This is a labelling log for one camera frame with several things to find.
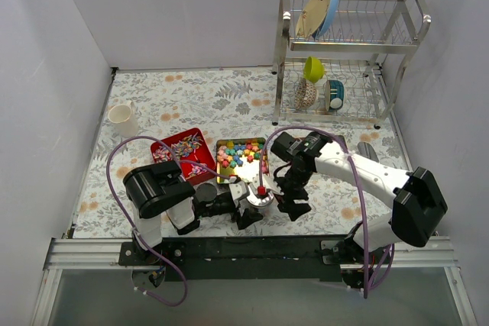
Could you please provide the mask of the green tin of star candies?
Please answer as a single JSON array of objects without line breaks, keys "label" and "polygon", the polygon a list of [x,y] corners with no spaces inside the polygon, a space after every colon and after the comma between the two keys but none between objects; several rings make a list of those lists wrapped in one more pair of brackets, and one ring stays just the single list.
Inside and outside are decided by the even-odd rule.
[{"label": "green tin of star candies", "polygon": [[218,140],[215,149],[217,161],[217,183],[227,184],[222,176],[237,176],[245,182],[251,182],[259,169],[269,174],[267,151],[263,137]]}]

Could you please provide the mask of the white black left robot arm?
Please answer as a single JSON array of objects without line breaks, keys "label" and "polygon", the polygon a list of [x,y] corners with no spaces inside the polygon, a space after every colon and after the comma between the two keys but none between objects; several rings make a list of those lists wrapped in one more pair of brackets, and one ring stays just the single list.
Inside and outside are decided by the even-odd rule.
[{"label": "white black left robot arm", "polygon": [[167,215],[179,235],[199,228],[200,218],[230,214],[241,230],[264,217],[251,205],[253,192],[248,184],[238,177],[232,178],[228,190],[222,193],[208,183],[195,188],[173,161],[133,169],[123,184],[134,216],[132,253],[147,265],[157,263],[163,254],[162,214]]}]

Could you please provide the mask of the metal scoop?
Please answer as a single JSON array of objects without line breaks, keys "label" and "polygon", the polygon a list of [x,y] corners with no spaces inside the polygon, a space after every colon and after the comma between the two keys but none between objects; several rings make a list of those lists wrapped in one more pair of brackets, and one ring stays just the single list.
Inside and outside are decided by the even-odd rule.
[{"label": "metal scoop", "polygon": [[361,155],[362,157],[372,160],[376,163],[379,162],[377,154],[370,143],[361,141],[358,143],[357,148],[358,148],[358,154]]}]

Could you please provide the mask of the red tin of swirl lollipops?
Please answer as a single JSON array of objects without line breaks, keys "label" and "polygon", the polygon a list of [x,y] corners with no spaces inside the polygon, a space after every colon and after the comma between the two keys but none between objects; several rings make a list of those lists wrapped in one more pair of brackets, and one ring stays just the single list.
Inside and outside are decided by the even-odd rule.
[{"label": "red tin of swirl lollipops", "polygon": [[183,176],[193,186],[204,183],[215,175],[201,166],[184,163],[184,160],[193,161],[207,166],[212,171],[216,169],[216,162],[211,154],[203,133],[197,127],[174,134],[163,139],[163,142],[171,148],[180,161]]}]

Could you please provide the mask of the glass jar lid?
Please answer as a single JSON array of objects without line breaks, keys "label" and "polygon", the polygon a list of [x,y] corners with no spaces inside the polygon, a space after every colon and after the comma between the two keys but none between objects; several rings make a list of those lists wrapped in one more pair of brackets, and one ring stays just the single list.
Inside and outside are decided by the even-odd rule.
[{"label": "glass jar lid", "polygon": [[274,201],[274,194],[272,192],[268,192],[264,197],[260,197],[258,194],[255,194],[253,191],[250,191],[248,196],[246,197],[248,204],[255,209],[265,209],[272,204]]}]

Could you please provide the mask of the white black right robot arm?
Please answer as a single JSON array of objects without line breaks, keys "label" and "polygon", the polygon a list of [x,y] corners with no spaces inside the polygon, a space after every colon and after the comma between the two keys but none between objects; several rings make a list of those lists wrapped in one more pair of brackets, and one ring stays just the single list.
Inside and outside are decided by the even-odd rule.
[{"label": "white black right robot arm", "polygon": [[302,140],[287,132],[271,145],[271,152],[289,169],[274,178],[283,193],[279,209],[296,220],[308,210],[305,187],[315,173],[325,174],[353,186],[383,202],[387,215],[361,221],[328,251],[339,260],[363,263],[373,252],[404,242],[424,247],[435,233],[448,206],[434,175],[422,167],[412,172],[384,166],[356,153],[346,153],[332,138],[311,132]]}]

